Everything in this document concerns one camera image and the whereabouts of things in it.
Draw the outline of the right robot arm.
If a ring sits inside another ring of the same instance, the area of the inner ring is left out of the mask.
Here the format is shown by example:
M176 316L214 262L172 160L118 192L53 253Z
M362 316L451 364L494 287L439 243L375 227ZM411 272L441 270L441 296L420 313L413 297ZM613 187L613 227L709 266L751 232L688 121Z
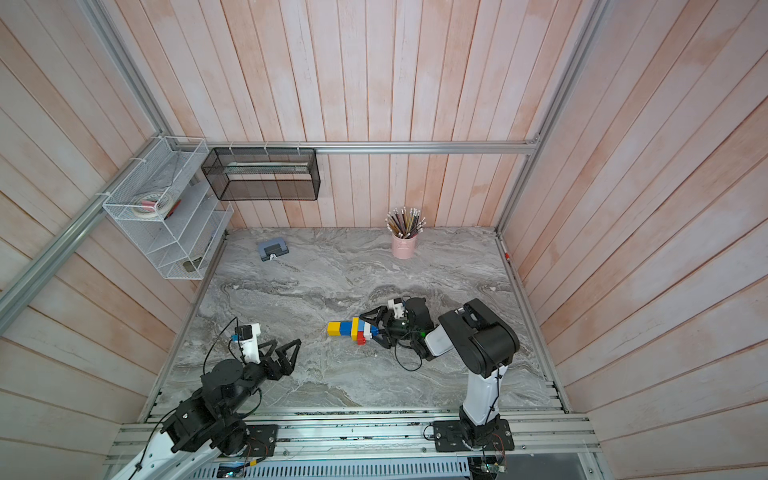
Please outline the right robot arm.
M350 332L385 349L410 349L422 361L450 351L458 354L468 370L466 397L457 421L434 423L436 449L474 449L493 440L511 443L499 400L503 377L520 349L520 340L484 302L472 299L434 321L424 298L395 298L353 319Z

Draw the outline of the yellow square lego brick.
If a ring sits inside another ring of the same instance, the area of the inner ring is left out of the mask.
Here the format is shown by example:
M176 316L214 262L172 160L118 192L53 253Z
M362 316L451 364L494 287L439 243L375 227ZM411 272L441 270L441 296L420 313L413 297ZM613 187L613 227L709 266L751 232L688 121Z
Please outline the yellow square lego brick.
M329 322L327 325L327 334L329 336L341 336L341 323Z

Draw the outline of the blue square lego brick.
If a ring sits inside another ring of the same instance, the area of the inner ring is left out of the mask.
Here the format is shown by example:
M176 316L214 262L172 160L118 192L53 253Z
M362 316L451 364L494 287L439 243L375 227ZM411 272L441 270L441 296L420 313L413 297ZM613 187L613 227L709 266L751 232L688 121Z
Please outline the blue square lego brick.
M342 321L339 323L339 335L340 336L351 336L352 335L352 327L353 322L352 321Z

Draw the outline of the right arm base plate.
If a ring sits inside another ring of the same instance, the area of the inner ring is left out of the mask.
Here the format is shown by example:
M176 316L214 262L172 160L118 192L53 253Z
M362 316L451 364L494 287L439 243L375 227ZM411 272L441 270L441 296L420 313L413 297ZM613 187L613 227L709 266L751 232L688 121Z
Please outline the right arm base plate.
M432 424L435 449L438 452L496 451L515 449L507 420L496 418L483 426L471 421L435 421Z

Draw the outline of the yellow long lego brick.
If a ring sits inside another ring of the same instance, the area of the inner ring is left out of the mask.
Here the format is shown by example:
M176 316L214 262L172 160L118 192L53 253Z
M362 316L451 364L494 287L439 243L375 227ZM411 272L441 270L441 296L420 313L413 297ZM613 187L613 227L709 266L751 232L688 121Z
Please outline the yellow long lego brick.
M358 338L358 332L359 332L359 318L354 317L352 320L351 330L350 330L350 336L353 339Z

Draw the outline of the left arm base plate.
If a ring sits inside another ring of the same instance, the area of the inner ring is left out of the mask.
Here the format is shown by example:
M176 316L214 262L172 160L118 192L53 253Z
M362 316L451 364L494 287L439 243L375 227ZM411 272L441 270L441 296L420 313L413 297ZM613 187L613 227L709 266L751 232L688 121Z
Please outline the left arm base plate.
M274 455L277 424L237 426L220 446L227 457L267 458Z

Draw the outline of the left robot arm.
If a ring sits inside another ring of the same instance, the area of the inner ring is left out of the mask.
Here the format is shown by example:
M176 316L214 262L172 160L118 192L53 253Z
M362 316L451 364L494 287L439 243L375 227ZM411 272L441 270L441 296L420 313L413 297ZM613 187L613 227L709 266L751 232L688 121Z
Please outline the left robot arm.
M242 458L244 467L274 455L277 426L250 427L240 407L262 384L291 375L301 341L256 347L260 360L225 359L201 376L201 387L155 424L140 453L116 479L185 479L221 456Z

